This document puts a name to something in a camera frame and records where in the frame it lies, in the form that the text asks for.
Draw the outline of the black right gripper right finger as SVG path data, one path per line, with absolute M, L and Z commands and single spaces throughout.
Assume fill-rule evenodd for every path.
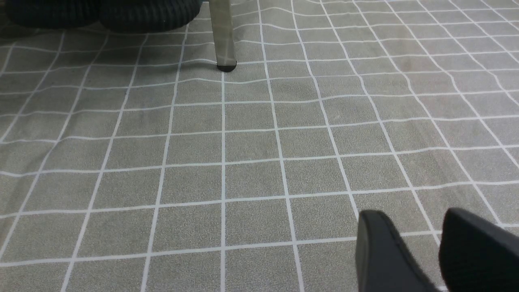
M 517 292 L 518 237 L 462 208 L 444 216 L 440 271 L 450 292 Z

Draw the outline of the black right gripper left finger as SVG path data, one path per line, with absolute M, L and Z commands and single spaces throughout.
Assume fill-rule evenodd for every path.
M 356 277 L 360 292 L 437 292 L 391 219 L 363 210 L 356 235 Z

